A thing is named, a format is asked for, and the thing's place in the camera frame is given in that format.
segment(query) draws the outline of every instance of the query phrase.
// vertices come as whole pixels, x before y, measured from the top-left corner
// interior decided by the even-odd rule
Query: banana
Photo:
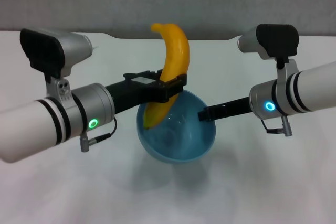
[[[160,80],[167,82],[180,74],[187,73],[190,60],[189,43],[179,26],[154,23],[151,30],[160,33],[166,44],[166,61]],[[143,116],[143,127],[149,129],[161,123],[177,97],[178,94],[171,97],[166,103],[148,103]]]

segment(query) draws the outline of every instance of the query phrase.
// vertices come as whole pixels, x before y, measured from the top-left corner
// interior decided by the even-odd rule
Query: table surface
[[[162,40],[86,35],[97,48],[73,67],[73,89],[163,67]],[[334,61],[334,45],[335,37],[300,37],[299,69]],[[190,41],[190,49],[186,89],[208,105],[276,77],[275,62],[241,53],[237,38]],[[44,97],[43,74],[30,68],[19,32],[0,32],[0,52],[0,110]],[[73,138],[15,164],[0,161],[0,223],[336,223],[336,109],[291,116],[292,137],[266,134],[253,114],[218,120],[211,151],[185,165],[146,153],[136,111],[118,114],[115,135],[89,153]]]

